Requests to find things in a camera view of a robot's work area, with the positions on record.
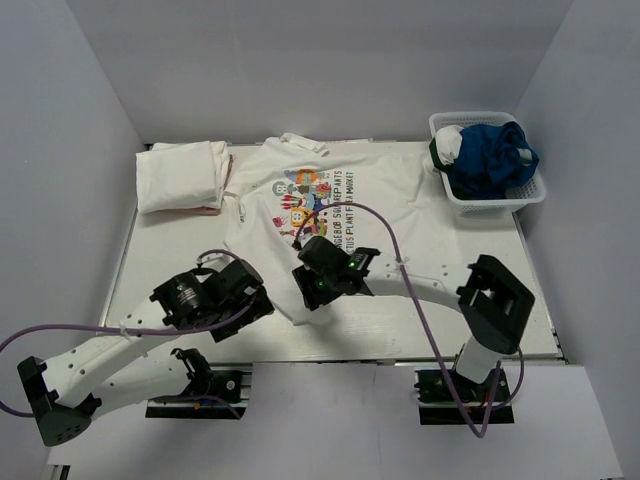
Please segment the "white printed t-shirt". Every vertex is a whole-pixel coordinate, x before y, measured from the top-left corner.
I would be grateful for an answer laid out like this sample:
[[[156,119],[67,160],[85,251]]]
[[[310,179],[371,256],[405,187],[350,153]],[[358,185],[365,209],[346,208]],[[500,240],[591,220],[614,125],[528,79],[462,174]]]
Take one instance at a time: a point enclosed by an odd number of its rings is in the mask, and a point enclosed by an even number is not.
[[[323,324],[351,313],[350,300],[310,312],[292,270],[294,237],[317,235],[347,253],[390,252],[389,222],[409,267],[462,261],[439,215],[421,154],[340,154],[303,137],[270,137],[235,163],[225,190],[224,244],[262,275],[269,297],[295,325]]]

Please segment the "green and white t-shirt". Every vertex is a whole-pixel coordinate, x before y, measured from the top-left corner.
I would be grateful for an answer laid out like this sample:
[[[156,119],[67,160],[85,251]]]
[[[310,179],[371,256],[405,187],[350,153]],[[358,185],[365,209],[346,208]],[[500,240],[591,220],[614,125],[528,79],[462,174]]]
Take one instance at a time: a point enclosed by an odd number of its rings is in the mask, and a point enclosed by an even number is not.
[[[459,125],[448,125],[435,133],[429,151],[436,169],[448,172],[455,164],[461,150],[463,130]]]

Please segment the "blue t-shirt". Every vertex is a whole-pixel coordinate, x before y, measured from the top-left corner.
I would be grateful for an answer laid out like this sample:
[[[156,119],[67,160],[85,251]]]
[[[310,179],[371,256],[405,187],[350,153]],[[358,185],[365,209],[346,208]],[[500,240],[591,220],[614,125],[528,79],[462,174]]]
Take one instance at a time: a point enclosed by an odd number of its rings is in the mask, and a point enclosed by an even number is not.
[[[454,195],[462,200],[502,200],[524,186],[539,164],[521,126],[477,124],[461,132],[458,157],[447,175]]]

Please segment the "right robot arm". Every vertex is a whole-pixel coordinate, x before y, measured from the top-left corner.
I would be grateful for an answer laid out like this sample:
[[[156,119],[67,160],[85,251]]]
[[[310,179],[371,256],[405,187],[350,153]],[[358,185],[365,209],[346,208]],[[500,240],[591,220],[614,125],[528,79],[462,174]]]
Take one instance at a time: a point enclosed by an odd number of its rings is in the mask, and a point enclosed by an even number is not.
[[[466,399],[486,389],[498,361],[518,352],[535,304],[529,288],[486,254],[468,265],[418,262],[406,268],[406,276],[398,260],[373,248],[351,254],[337,247],[304,248],[298,259],[292,275],[311,311],[343,296],[416,296],[461,314],[470,338],[454,362],[451,384]]]

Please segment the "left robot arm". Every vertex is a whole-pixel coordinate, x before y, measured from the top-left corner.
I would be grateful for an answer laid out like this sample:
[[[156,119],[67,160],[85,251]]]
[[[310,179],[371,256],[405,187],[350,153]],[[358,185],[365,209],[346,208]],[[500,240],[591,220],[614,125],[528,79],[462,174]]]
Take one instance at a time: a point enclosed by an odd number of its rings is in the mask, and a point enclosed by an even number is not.
[[[17,367],[40,437],[48,447],[83,433],[97,418],[146,400],[227,405],[228,381],[195,348],[149,353],[195,333],[221,342],[272,314],[264,281],[244,260],[222,270],[196,268],[156,287],[111,335]]]

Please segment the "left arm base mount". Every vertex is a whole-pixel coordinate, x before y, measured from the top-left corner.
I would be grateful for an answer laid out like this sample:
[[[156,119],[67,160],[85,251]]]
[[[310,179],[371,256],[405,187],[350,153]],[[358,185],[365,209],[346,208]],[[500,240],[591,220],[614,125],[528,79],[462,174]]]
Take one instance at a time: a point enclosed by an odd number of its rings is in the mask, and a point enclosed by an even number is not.
[[[149,400],[152,419],[240,420],[248,406],[249,367],[213,367],[197,349],[175,348],[171,356],[186,369],[186,387],[176,395]]]

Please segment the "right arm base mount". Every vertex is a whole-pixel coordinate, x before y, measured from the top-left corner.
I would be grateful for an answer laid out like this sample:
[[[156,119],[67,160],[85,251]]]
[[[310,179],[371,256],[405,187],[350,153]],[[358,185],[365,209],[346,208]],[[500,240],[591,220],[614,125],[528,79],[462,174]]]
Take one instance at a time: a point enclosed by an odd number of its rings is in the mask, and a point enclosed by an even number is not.
[[[439,369],[424,369],[415,372],[414,384],[417,394],[419,420],[422,426],[454,426],[464,425],[465,420],[457,408],[449,391],[442,372]],[[452,382],[473,423],[480,427],[488,400],[495,371],[492,370],[481,384],[451,372]],[[514,424],[515,417],[512,406],[507,403],[511,391],[504,371],[500,377],[489,416],[490,425]]]

